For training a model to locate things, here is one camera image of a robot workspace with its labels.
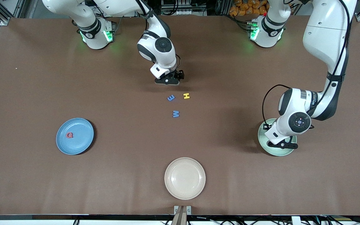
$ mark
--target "plate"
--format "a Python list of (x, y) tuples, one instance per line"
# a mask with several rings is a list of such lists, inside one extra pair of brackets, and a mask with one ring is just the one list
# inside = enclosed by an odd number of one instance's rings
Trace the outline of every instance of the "plate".
[[(273, 124), (274, 121), (276, 121), (275, 118), (272, 119), (268, 119), (266, 120), (267, 124)], [(259, 129), (257, 131), (257, 139), (259, 140), (259, 144), (262, 146), (262, 148), (269, 154), (274, 155), (274, 156), (286, 156), (289, 155), (290, 153), (292, 153), (294, 151), (294, 149), (291, 148), (285, 148), (285, 149), (281, 149), (281, 148), (273, 148), (273, 147), (269, 147), (268, 146), (268, 142), (269, 142), (269, 138), (266, 137), (265, 133), (266, 130), (263, 129), (263, 125), (265, 122), (263, 122), (260, 126)], [(285, 139), (286, 142), (290, 141), (290, 138), (287, 137)], [(297, 143), (297, 136), (293, 136), (292, 137), (292, 141), (291, 143)]]
[(57, 131), (56, 146), (64, 154), (77, 155), (87, 150), (93, 139), (94, 129), (91, 123), (83, 118), (73, 118)]
[(165, 172), (165, 185), (175, 198), (190, 200), (197, 197), (205, 187), (205, 171), (192, 158), (178, 158), (170, 163)]

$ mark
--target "light green plate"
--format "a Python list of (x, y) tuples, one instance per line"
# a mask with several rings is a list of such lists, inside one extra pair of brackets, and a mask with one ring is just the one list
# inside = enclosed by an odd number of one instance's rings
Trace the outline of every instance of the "light green plate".
[[(269, 119), (269, 120), (266, 120), (267, 124), (271, 125), (273, 124), (273, 122), (275, 121), (276, 119), (273, 118), (273, 119)], [(290, 148), (285, 148), (285, 149), (281, 149), (281, 148), (272, 148), (272, 147), (269, 147), (268, 146), (268, 141), (269, 139), (266, 137), (265, 135), (265, 132), (267, 130), (264, 130), (263, 129), (263, 124), (265, 122), (263, 122), (260, 126), (259, 126), (259, 129), (257, 131), (257, 139), (259, 140), (259, 144), (262, 146), (262, 148), (268, 152), (269, 154), (271, 155), (274, 155), (274, 156), (286, 156), (288, 154), (290, 154), (291, 152), (294, 151), (294, 149), (290, 149)], [(297, 143), (297, 136), (293, 136), (292, 137), (292, 141), (291, 143)]]

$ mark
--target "brown table surface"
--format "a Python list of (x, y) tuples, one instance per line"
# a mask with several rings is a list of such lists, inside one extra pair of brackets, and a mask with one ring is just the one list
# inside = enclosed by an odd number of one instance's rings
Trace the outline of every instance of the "brown table surface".
[[(0, 214), (165, 214), (191, 205), (194, 214), (360, 215), (360, 23), (336, 115), (314, 121), (292, 154), (272, 157), (257, 140), (266, 91), (324, 87), (326, 65), (302, 44), (308, 17), (291, 17), (270, 49), (225, 17), (164, 20), (186, 73), (178, 87), (155, 85), (138, 54), (142, 19), (123, 19), (103, 50), (83, 44), (70, 20), (1, 27)], [(268, 118), (278, 117), (284, 91), (267, 98)], [(55, 137), (75, 117), (94, 124), (96, 141), (69, 156)], [(189, 201), (164, 185), (179, 157), (206, 171), (203, 192)]]

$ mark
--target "beige plate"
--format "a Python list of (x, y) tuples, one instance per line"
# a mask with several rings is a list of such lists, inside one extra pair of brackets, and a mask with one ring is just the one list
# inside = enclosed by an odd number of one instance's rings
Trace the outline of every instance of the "beige plate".
[(197, 197), (205, 186), (204, 168), (192, 158), (178, 158), (165, 172), (165, 185), (174, 197), (189, 200)]

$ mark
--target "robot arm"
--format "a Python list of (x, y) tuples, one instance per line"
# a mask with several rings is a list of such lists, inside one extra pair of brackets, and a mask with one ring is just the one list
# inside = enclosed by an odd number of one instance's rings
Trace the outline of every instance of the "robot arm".
[(250, 39), (257, 45), (269, 48), (280, 40), (284, 25), (291, 15), (291, 8), (283, 4), (283, 0), (268, 0), (270, 8), (266, 16), (259, 16), (252, 20)]
[(323, 121), (336, 111), (348, 62), (346, 40), (356, 0), (313, 0), (313, 5), (303, 43), (309, 53), (327, 64), (325, 88), (322, 92), (291, 88), (282, 95), (280, 117), (265, 133), (269, 147), (287, 148), (284, 139), (305, 133), (311, 118)]
[[(95, 17), (90, 7), (81, 4), (84, 0), (42, 0), (51, 12), (71, 17), (79, 27), (83, 41), (92, 49), (102, 49), (112, 38), (112, 22)], [(157, 84), (178, 85), (184, 78), (177, 71), (174, 46), (170, 41), (170, 28), (144, 0), (95, 0), (95, 3), (112, 17), (122, 17), (138, 12), (149, 23), (149, 28), (137, 43), (141, 56), (152, 61), (152, 74)]]

